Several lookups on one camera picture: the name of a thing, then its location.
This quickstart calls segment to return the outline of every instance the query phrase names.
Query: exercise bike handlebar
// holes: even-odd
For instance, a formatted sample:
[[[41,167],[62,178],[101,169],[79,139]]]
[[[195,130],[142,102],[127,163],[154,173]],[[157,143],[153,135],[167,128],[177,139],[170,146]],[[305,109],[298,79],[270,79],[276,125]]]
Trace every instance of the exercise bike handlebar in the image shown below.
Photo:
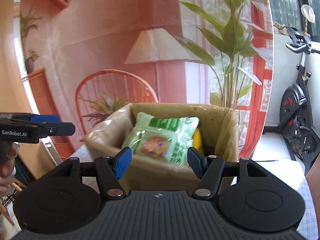
[[[291,50],[292,52],[294,53],[302,53],[302,52],[305,52],[307,51],[308,49],[310,49],[309,45],[308,44],[295,44],[295,43],[291,43],[291,42],[287,42],[285,44],[285,46]]]

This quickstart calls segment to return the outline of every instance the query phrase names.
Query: metal screw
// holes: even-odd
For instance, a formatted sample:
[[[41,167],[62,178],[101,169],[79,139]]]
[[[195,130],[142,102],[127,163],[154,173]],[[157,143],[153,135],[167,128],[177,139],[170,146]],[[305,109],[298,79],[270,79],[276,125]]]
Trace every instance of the metal screw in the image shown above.
[[[211,194],[211,191],[207,188],[199,188],[195,191],[195,194],[199,197],[208,197]]]
[[[112,188],[108,190],[108,195],[111,197],[120,197],[122,196],[123,191],[120,190],[119,188]]]

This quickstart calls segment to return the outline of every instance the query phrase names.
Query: black circular disc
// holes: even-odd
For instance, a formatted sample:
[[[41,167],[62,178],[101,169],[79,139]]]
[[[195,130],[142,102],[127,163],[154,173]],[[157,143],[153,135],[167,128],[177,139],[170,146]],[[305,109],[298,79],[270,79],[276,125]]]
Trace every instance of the black circular disc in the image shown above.
[[[271,233],[297,225],[305,211],[303,198],[289,186],[274,182],[257,177],[229,187],[219,196],[220,212],[249,231]]]
[[[90,222],[100,209],[99,194],[79,181],[52,177],[23,190],[13,209],[22,228],[58,234]]]
[[[285,118],[286,114],[291,110],[291,108],[297,103],[298,98],[296,91],[293,87],[289,87],[282,96],[280,105],[280,123]],[[297,116],[297,113],[282,126],[281,132],[284,138],[290,140],[295,137],[295,127],[293,125],[293,120]]]

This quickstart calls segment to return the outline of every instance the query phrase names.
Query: glass window pane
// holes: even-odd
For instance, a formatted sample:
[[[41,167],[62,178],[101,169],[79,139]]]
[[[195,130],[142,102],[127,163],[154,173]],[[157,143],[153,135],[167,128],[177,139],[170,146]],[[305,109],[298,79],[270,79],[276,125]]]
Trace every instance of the glass window pane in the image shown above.
[[[301,29],[298,0],[270,0],[273,21]]]
[[[316,15],[316,23],[311,23],[312,34],[315,36],[320,36],[320,0],[308,0],[309,5],[313,8]]]

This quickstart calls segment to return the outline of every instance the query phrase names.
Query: white wall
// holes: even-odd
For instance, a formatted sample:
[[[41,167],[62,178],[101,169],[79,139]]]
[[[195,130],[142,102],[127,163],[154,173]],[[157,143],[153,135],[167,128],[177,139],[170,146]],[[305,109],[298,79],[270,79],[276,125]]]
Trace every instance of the white wall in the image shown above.
[[[275,55],[273,66],[272,89],[265,126],[275,126],[274,124],[279,124],[279,110],[282,95],[287,89],[287,87],[295,83],[298,75],[296,65],[301,63],[302,58],[302,54],[295,54],[285,47],[286,42],[291,42],[289,36],[275,34],[274,42]]]
[[[320,50],[320,43],[312,42],[312,47]],[[311,101],[313,125],[320,130],[320,55],[310,54],[306,56],[306,70],[312,72],[308,81],[308,91]]]

